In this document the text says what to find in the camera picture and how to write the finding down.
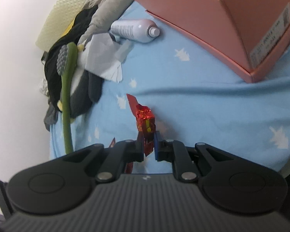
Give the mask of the grey white penguin plush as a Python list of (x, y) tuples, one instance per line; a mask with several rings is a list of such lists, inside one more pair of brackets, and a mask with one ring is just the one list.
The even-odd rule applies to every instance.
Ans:
[[(47, 130), (50, 130), (51, 125), (57, 123), (60, 111), (57, 103), (61, 99), (62, 81), (56, 69), (59, 51), (63, 45), (70, 42), (77, 43), (79, 39), (80, 34), (68, 33), (53, 44), (49, 50), (44, 66), (49, 91), (49, 109), (44, 117), (44, 125)], [(70, 117), (76, 118), (86, 113), (92, 105), (98, 103), (101, 98), (104, 80), (79, 67), (75, 69), (73, 80), (74, 82), (71, 84)]]

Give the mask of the red foil candy wrapper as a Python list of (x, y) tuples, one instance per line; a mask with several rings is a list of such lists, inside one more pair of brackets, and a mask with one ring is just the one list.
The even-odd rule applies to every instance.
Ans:
[(138, 132), (142, 133), (144, 155), (147, 157), (154, 148), (155, 115), (149, 107), (139, 104), (133, 95), (126, 94), (126, 96), (131, 112), (136, 118)]

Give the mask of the light blue patterned bedsheet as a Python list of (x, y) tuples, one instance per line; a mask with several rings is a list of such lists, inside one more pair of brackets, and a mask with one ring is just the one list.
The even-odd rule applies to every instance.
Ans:
[(73, 148), (136, 139), (127, 94), (155, 115), (164, 139), (204, 142), (286, 174), (290, 163), (290, 46), (265, 79), (248, 84), (206, 50), (158, 21), (161, 35), (135, 43), (120, 83), (71, 124)]

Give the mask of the green massage brush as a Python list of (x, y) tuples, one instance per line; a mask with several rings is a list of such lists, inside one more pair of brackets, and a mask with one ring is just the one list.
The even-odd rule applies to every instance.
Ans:
[(61, 77), (62, 90), (62, 123), (63, 136), (66, 154), (73, 152), (72, 135), (71, 135), (71, 120), (70, 120), (70, 96), (71, 83), (73, 74), (76, 68), (78, 49), (74, 42), (70, 42), (61, 47), (57, 57), (56, 68), (57, 73)]

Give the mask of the white paper towel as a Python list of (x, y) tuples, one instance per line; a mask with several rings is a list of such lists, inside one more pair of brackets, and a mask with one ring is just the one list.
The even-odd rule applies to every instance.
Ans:
[(104, 80), (119, 83), (123, 79), (122, 63), (132, 46), (129, 40), (122, 43), (114, 41), (109, 33), (93, 35), (85, 46), (85, 59), (81, 66)]

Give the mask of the black clothing pile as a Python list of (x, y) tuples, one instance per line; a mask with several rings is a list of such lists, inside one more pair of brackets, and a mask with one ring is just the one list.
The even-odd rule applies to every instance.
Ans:
[(69, 68), (69, 56), (72, 55), (76, 60), (77, 43), (89, 27), (91, 18), (97, 9), (98, 6), (95, 5), (79, 12), (74, 19), (72, 28), (66, 35), (60, 37), (48, 51), (44, 74), (48, 83), (49, 101), (54, 107), (57, 107), (57, 102), (61, 98), (62, 77), (65, 73), (72, 71), (72, 68)]

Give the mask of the pink cardboard shoe box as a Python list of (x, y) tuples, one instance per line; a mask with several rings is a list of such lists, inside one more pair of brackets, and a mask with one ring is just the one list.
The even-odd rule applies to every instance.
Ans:
[(290, 44), (290, 0), (135, 0), (245, 82), (262, 80)]

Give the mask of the grey duvet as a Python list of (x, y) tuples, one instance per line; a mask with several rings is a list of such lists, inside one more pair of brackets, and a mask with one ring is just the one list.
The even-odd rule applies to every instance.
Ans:
[(107, 32), (111, 24), (120, 18), (132, 2), (133, 0), (86, 0), (83, 9), (91, 9), (96, 5), (98, 8), (78, 44), (84, 43), (93, 34)]

